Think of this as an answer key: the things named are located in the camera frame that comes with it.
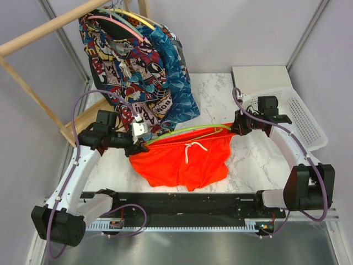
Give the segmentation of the orange mesh shorts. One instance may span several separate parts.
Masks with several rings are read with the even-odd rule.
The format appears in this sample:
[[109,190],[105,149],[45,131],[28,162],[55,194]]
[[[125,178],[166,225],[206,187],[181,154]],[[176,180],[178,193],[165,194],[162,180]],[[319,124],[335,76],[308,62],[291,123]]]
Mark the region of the orange mesh shorts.
[[149,151],[130,156],[132,168],[150,186],[184,186],[190,192],[224,180],[231,156],[229,131],[223,127],[204,128],[183,133],[148,145]]

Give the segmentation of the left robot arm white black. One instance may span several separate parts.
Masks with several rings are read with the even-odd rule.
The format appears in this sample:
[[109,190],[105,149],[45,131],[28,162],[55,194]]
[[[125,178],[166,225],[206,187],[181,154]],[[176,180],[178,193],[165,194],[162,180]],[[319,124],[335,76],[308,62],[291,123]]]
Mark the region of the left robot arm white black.
[[119,215],[121,204],[110,189],[100,190],[89,202],[79,204],[88,177],[107,149],[124,149],[126,156],[147,150],[143,137],[149,129],[139,115],[133,117],[126,132],[116,130],[116,120],[115,112],[100,110],[96,121],[78,134],[78,146],[57,188],[43,206],[35,206],[31,212],[42,240],[76,247],[96,219],[104,214]]

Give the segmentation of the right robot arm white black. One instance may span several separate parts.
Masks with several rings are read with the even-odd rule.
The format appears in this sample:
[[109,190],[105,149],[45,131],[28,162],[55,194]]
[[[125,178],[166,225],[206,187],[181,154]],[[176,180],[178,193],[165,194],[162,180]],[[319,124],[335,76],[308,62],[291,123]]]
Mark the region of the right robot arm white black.
[[322,210],[332,204],[335,170],[322,164],[305,149],[293,132],[293,123],[285,114],[279,114],[275,96],[258,98],[258,110],[251,112],[242,106],[237,95],[233,96],[238,110],[235,112],[231,131],[244,136],[261,130],[279,148],[291,172],[283,189],[263,190],[260,199],[253,203],[253,212],[266,217],[272,208],[290,211]]

